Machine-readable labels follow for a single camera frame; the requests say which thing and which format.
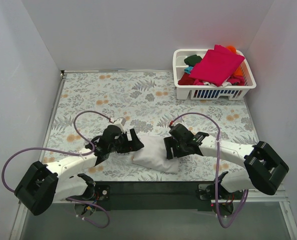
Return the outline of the white t shirt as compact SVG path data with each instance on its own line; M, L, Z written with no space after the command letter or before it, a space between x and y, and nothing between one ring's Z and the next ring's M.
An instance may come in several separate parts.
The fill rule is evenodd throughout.
M167 150L162 136L142 135L139 140L144 147L134 153L132 163L163 173L179 172L178 158L167 159Z

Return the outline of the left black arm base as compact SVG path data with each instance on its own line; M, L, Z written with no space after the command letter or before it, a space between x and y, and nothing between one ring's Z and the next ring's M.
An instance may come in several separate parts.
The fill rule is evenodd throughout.
M86 188L84 196L87 201L108 201L110 199L111 187L106 184L90 185Z

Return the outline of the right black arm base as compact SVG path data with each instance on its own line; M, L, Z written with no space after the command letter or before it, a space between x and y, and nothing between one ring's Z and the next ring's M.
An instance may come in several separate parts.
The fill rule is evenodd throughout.
M197 190L195 191L197 198L206 203L206 206L210 211L217 213L216 201L215 201L215 185L212 184L199 184ZM219 213L222 217L232 217L235 210L238 209L238 203L235 201L240 201L243 196L243 191L238 190L232 193L227 192L221 186L218 188L218 207Z

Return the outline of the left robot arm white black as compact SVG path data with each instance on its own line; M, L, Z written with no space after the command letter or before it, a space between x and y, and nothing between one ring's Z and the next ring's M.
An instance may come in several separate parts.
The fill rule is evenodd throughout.
M108 159L111 153L136 152L144 147L134 129L130 136L117 125L109 125L102 135L94 137L76 156L43 164L30 165L17 185L14 195L38 216L53 202L76 197L82 201L95 199L96 183L84 170Z

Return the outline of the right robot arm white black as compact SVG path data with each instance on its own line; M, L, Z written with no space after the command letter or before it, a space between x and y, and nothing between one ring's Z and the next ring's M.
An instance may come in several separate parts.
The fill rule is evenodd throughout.
M202 193L208 199L226 199L243 190L258 190L273 196L289 172L288 165L277 152L264 141L255 145L218 141L208 133L193 134L184 125L176 124L164 138L166 158L181 158L189 155L219 158L240 167L242 171L224 171Z

